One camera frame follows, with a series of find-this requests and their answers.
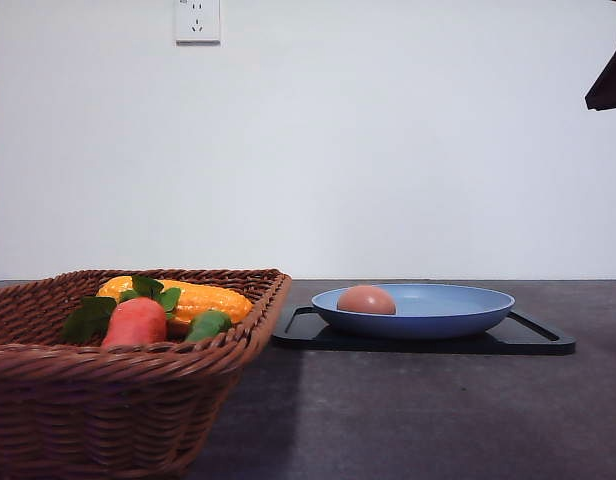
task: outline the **yellow corn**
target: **yellow corn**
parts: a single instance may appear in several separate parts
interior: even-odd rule
[[[221,310],[230,316],[231,322],[241,322],[252,309],[252,303],[246,297],[234,290],[212,285],[198,285],[178,280],[158,280],[163,284],[164,290],[177,287],[181,289],[181,296],[177,307],[173,311],[174,318],[170,322],[170,329],[174,333],[185,334],[190,321],[195,315],[206,310]],[[122,292],[132,289],[132,278],[120,276],[111,278],[97,292],[98,297],[113,297],[119,302]]]

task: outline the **green leaf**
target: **green leaf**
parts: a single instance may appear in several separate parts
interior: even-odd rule
[[[83,343],[95,333],[105,333],[116,306],[112,297],[83,297],[81,307],[68,315],[62,337],[67,342]]]
[[[219,332],[230,330],[230,316],[220,310],[207,310],[196,315],[190,322],[186,342],[198,342],[204,338],[214,337]]]
[[[161,282],[153,280],[152,278],[133,275],[132,288],[141,297],[148,297],[152,300],[159,301],[159,294],[164,289],[164,286]]]
[[[179,297],[181,296],[181,288],[173,287],[169,288],[165,292],[162,292],[159,295],[159,303],[166,313],[172,312],[177,306],[177,302],[179,301]]]
[[[137,298],[140,295],[137,293],[136,290],[126,290],[124,292],[121,292],[121,295],[119,295],[119,303],[125,302],[126,300],[130,300],[132,298]]]

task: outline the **black tray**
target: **black tray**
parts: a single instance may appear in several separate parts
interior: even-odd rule
[[[292,315],[282,316],[272,342],[306,350],[495,355],[568,355],[575,352],[576,345],[573,337],[514,310],[499,325],[478,335],[447,340],[389,340],[337,331],[313,307],[298,307]]]

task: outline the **dark table surface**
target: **dark table surface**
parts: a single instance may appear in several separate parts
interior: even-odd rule
[[[355,283],[295,280],[284,316]],[[443,283],[513,295],[520,310],[576,337],[576,353],[269,344],[185,478],[616,480],[616,281]]]

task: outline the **basket rim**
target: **basket rim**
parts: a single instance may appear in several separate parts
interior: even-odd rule
[[[292,279],[276,268],[270,269],[88,269],[0,288],[0,295],[32,290],[77,275],[154,275],[204,273],[213,276],[252,275],[270,277],[272,284],[253,302],[248,315],[228,332],[200,342],[158,342],[102,348],[70,344],[35,345],[0,343],[0,377],[73,378],[76,373],[102,377],[97,369],[113,372],[107,381],[127,381],[139,374],[145,381],[163,380],[203,371],[205,375],[226,373],[252,360],[267,343]]]

